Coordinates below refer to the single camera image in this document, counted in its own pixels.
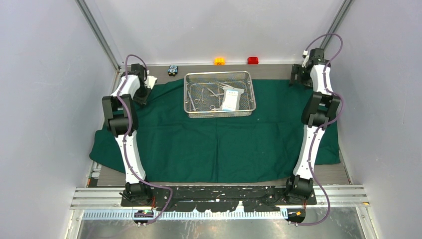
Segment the green surgical drape cloth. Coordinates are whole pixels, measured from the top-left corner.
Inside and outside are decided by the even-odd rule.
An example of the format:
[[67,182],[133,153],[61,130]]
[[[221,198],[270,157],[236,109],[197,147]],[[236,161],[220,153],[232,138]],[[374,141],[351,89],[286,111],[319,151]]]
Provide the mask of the green surgical drape cloth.
[[157,85],[136,106],[137,144],[149,181],[255,183],[289,177],[299,158],[303,109],[312,94],[287,80],[254,80],[246,117],[192,119],[183,80]]

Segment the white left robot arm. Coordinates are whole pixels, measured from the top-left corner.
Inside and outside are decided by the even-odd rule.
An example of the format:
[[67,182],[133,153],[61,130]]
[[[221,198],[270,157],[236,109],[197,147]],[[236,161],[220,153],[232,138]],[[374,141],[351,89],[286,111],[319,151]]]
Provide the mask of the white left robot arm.
[[138,145],[138,118],[135,104],[145,102],[151,89],[147,70],[141,64],[132,64],[123,73],[117,89],[102,97],[105,126],[117,142],[125,170],[122,197],[129,202],[147,206],[152,202],[151,187],[146,183],[146,172],[141,164]]

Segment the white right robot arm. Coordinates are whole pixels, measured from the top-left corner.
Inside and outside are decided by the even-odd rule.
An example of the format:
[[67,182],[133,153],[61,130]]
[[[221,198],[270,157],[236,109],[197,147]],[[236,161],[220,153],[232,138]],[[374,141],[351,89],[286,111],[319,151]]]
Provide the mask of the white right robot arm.
[[331,62],[325,59],[324,50],[305,50],[302,64],[294,64],[291,69],[289,86],[298,82],[313,89],[306,103],[301,122],[304,125],[303,142],[298,162],[292,176],[286,182],[284,198],[290,204],[307,200],[312,195],[316,162],[320,141],[335,119],[340,106],[340,97],[334,94],[330,80]]

